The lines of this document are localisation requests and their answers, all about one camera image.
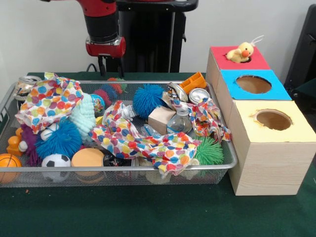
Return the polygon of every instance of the green table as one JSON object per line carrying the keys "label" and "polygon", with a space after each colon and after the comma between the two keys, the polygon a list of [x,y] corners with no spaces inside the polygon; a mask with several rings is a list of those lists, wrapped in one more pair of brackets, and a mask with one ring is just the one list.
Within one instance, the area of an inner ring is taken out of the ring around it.
{"label": "green table", "polygon": [[[97,73],[60,73],[79,80]],[[184,80],[191,74],[126,74],[126,79]],[[219,185],[0,189],[0,236],[316,235],[316,169],[296,196],[236,197]]]}

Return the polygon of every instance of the red box lid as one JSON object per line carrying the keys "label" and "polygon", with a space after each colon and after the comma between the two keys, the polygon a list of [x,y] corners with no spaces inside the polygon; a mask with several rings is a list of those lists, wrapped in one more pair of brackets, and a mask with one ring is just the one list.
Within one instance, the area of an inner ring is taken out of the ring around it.
{"label": "red box lid", "polygon": [[234,63],[226,58],[226,54],[238,46],[211,47],[215,60],[220,70],[269,70],[270,67],[257,47],[249,63]]}

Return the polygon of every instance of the white wall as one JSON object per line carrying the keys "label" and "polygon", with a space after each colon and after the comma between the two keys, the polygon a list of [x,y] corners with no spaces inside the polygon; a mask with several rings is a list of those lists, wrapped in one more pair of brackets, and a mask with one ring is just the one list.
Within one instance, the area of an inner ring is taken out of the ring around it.
{"label": "white wall", "polygon": [[[258,47],[284,80],[313,0],[200,0],[187,13],[182,72],[205,72],[210,45],[234,45],[264,34]],[[73,1],[0,1],[0,98],[27,72],[84,71],[88,56],[80,5]]]}

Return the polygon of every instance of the black cable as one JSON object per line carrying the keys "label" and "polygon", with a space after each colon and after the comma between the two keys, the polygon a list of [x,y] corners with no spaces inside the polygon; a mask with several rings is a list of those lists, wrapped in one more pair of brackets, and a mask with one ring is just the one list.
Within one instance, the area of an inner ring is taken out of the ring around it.
{"label": "black cable", "polygon": [[95,71],[95,72],[97,72],[97,68],[95,67],[95,65],[94,65],[93,63],[90,63],[90,64],[89,64],[89,66],[87,67],[86,72],[89,72],[89,70],[90,70],[91,66],[93,66],[94,71]]}

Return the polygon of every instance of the green spiky ball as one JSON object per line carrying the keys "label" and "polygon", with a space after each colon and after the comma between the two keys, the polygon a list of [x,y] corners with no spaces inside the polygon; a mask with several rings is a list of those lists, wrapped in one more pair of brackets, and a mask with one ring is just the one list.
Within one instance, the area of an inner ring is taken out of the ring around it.
{"label": "green spiky ball", "polygon": [[[116,78],[117,81],[124,81],[124,79],[122,78]],[[121,88],[122,88],[122,91],[126,92],[127,93],[127,84],[120,84]]]}
{"label": "green spiky ball", "polygon": [[197,147],[197,153],[194,157],[199,160],[200,165],[222,164],[224,162],[223,148],[215,139],[199,136],[194,139],[202,141]]}

